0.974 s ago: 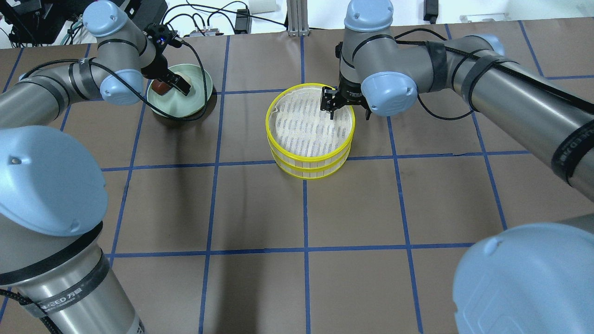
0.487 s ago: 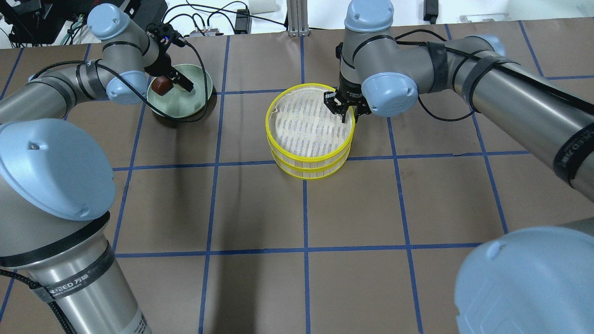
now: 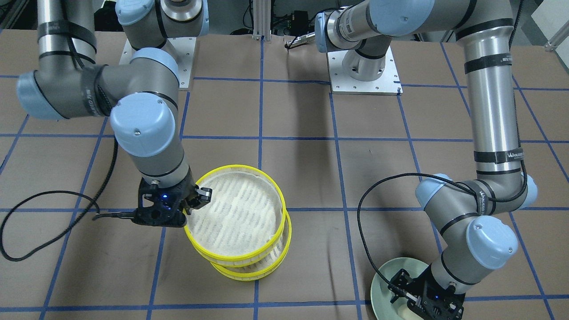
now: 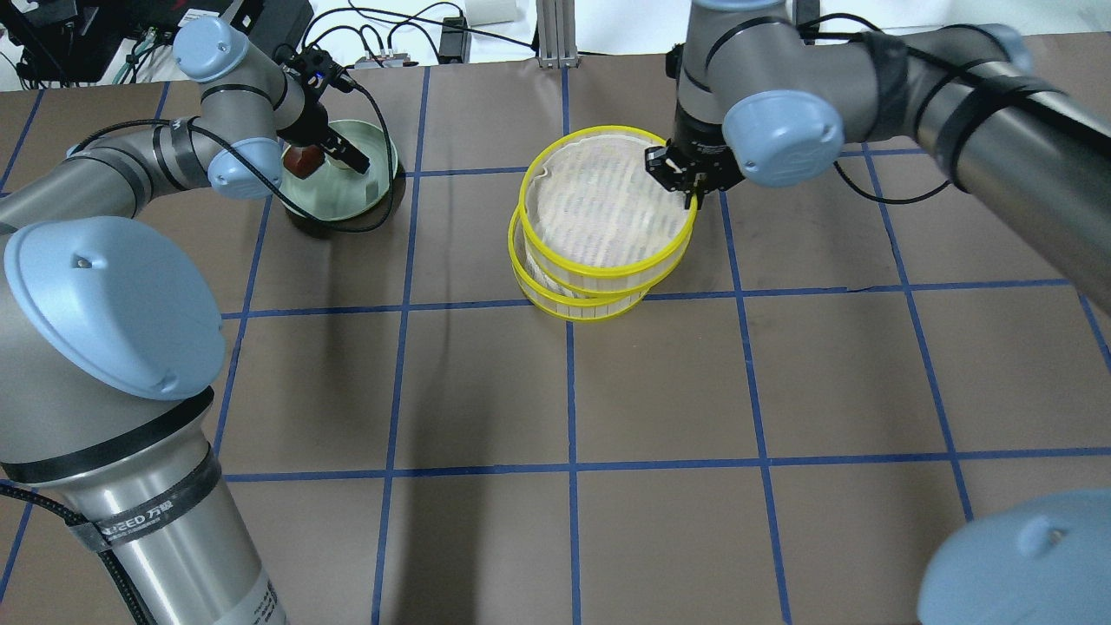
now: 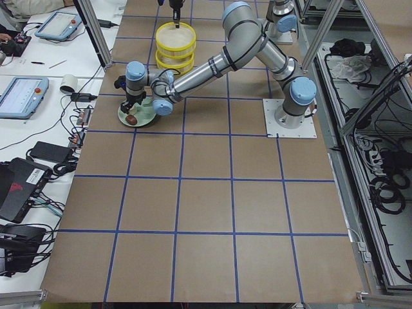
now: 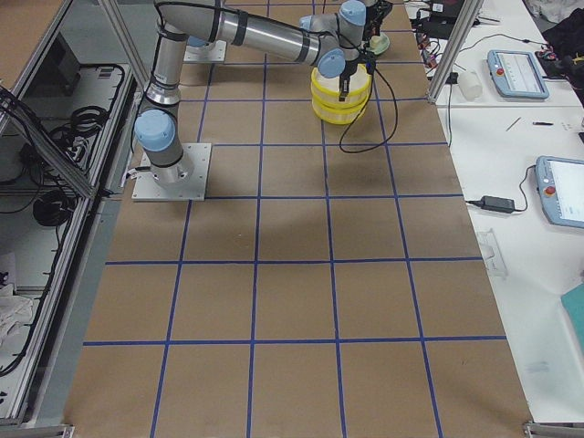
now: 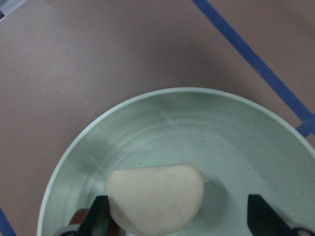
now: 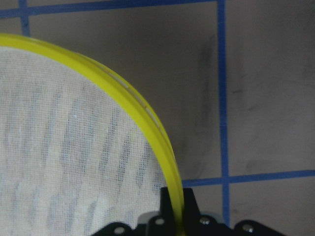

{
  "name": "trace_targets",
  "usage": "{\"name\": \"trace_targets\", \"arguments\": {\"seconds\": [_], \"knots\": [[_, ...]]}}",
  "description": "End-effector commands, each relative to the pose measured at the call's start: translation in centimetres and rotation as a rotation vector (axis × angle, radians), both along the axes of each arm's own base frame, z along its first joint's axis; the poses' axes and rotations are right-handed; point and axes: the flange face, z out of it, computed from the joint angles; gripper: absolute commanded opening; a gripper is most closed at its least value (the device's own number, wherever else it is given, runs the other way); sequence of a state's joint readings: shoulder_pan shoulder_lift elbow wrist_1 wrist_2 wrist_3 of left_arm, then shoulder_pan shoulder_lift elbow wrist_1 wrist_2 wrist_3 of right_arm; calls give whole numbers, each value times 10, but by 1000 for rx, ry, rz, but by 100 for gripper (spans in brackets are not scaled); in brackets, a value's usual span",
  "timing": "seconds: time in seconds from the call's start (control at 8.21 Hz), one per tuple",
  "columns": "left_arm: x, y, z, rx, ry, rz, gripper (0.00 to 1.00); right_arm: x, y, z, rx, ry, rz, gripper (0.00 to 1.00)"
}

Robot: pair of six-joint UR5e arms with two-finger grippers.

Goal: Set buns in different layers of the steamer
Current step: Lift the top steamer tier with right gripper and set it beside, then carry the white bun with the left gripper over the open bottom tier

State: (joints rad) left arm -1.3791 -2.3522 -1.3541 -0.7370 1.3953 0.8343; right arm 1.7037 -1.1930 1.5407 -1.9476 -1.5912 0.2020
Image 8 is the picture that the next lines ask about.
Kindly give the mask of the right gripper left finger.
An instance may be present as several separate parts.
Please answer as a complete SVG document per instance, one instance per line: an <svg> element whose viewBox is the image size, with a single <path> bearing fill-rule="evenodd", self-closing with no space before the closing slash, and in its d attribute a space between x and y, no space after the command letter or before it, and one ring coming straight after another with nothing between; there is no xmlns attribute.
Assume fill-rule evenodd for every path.
<svg viewBox="0 0 315 236"><path fill-rule="evenodd" d="M166 223L174 223L174 212L170 200L170 194L167 187L160 189L160 216L166 221Z"/></svg>

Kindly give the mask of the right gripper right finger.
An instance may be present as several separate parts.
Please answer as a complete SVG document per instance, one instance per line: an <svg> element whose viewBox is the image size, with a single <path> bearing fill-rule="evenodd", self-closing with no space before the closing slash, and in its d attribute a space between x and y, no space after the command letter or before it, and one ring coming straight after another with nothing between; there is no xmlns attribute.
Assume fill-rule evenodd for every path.
<svg viewBox="0 0 315 236"><path fill-rule="evenodd" d="M192 188L184 188L184 219L197 219L200 216L200 210Z"/></svg>

